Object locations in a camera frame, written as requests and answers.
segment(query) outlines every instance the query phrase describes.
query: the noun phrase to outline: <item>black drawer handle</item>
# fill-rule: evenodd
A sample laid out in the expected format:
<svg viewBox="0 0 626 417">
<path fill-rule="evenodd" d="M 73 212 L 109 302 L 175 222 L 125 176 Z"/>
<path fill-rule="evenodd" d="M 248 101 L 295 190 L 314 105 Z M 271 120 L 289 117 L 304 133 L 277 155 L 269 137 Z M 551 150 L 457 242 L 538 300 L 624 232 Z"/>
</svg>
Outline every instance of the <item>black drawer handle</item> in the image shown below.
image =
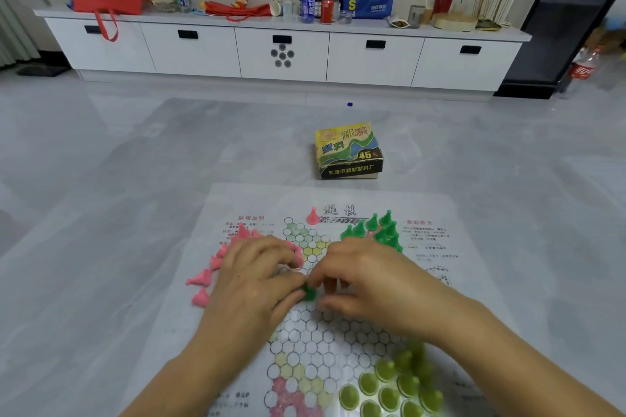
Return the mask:
<svg viewBox="0 0 626 417">
<path fill-rule="evenodd" d="M 272 41 L 274 43 L 283 43 L 285 45 L 291 45 L 291 36 L 290 35 L 274 35 L 272 37 Z"/>
<path fill-rule="evenodd" d="M 102 35 L 102 31 L 98 25 L 85 25 L 84 31 L 90 35 Z"/>
<path fill-rule="evenodd" d="M 195 30 L 179 30 L 178 38 L 184 38 L 185 40 L 198 40 L 198 32 Z"/>
<path fill-rule="evenodd" d="M 387 42 L 385 40 L 368 40 L 365 42 L 365 48 L 384 50 L 386 44 Z"/>
<path fill-rule="evenodd" d="M 461 47 L 461 55 L 478 55 L 481 48 L 476 45 L 463 45 Z"/>
</svg>

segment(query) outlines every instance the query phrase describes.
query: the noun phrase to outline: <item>drink can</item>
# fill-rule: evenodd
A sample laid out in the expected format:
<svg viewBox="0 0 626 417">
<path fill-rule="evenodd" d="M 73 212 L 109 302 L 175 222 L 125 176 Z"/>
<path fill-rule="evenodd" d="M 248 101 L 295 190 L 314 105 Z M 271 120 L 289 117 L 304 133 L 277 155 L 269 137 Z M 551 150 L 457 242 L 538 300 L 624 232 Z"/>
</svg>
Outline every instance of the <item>drink can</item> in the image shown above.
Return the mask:
<svg viewBox="0 0 626 417">
<path fill-rule="evenodd" d="M 331 25 L 333 22 L 333 0 L 322 0 L 322 11 L 319 21 L 325 25 Z"/>
</svg>

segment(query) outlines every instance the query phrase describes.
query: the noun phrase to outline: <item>cardboard box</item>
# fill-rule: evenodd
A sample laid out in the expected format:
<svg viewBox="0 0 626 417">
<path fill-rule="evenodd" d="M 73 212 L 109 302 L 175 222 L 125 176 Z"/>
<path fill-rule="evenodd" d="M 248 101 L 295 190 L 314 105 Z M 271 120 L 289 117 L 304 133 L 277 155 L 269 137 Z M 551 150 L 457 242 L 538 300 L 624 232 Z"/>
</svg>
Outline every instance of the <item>cardboard box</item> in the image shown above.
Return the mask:
<svg viewBox="0 0 626 417">
<path fill-rule="evenodd" d="M 317 130 L 315 145 L 322 180 L 378 178 L 382 172 L 382 152 L 369 122 Z"/>
</svg>

